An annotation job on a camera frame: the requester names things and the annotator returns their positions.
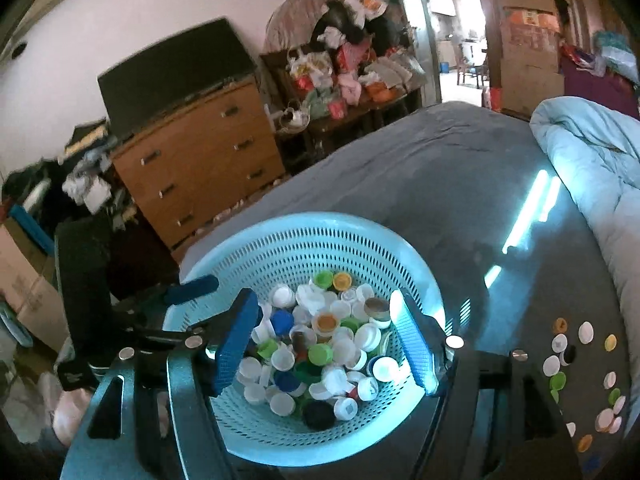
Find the light blue plastic basket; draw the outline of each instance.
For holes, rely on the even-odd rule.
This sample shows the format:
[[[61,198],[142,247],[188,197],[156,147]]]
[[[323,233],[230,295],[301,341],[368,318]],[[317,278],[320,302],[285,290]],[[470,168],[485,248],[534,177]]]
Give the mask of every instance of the light blue plastic basket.
[[[369,283],[377,296],[389,298],[404,286],[425,313],[444,327],[438,285],[429,267],[406,241],[374,222],[336,213],[302,213],[267,220],[225,240],[204,256],[186,281],[213,274],[217,292],[172,307],[164,328],[190,324],[229,308],[243,287],[265,301],[276,283],[307,283],[319,270],[345,270],[356,284]],[[326,431],[309,431],[299,418],[282,418],[267,405],[251,406],[235,383],[212,399],[226,448],[253,462],[310,466],[351,456],[391,433],[418,404],[424,390],[415,384],[396,334],[388,354],[401,364],[394,382],[381,385],[373,402],[361,403],[358,415]]]

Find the wooden chest of drawers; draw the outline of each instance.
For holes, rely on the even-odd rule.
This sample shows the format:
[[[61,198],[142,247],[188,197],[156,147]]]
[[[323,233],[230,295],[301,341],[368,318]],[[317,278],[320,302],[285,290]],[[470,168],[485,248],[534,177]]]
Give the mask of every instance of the wooden chest of drawers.
[[[252,78],[162,118],[111,158],[169,248],[285,173]]]

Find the television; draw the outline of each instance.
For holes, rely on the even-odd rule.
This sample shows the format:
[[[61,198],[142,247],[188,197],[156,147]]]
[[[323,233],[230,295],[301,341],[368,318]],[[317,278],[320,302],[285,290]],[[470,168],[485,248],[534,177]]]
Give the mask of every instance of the television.
[[[226,18],[161,40],[98,76],[110,129],[121,139],[194,96],[255,71]]]

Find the gray bed sheet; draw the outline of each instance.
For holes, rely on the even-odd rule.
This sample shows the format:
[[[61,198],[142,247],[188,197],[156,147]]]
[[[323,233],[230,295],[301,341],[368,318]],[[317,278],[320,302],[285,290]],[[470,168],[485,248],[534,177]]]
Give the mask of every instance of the gray bed sheet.
[[[559,405],[566,422],[576,424],[574,443],[585,434],[594,436],[581,462],[596,453],[603,465],[623,432],[594,430],[596,416],[608,407],[602,381],[616,371],[616,386],[628,394],[628,353],[610,275],[564,186],[548,220],[535,220],[517,248],[502,253],[541,170],[556,175],[527,123],[460,102],[435,105],[348,144],[274,189],[194,245],[180,275],[184,278],[229,236],[275,216],[336,211],[378,222],[424,257],[453,332],[476,348],[502,354],[524,348],[542,369],[552,354],[554,321],[568,321],[567,335],[578,352],[564,369],[568,382]],[[484,278],[494,266],[502,270],[487,290]],[[595,329],[588,346],[577,339],[585,320]],[[604,339],[610,333],[617,336],[618,346],[607,353]],[[432,400],[423,399],[412,416],[375,446],[345,461],[308,468],[302,476],[346,478],[344,468],[353,467],[371,480],[405,478],[426,434]],[[481,433],[474,436],[470,463],[474,455],[479,460],[482,441]]]

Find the light blue comforter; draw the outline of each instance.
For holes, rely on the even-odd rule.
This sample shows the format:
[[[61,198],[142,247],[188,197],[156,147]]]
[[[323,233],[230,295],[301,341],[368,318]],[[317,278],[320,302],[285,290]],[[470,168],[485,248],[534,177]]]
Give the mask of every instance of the light blue comforter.
[[[632,380],[629,429],[640,413],[640,122],[585,99],[558,97],[540,103],[530,126],[616,285]]]

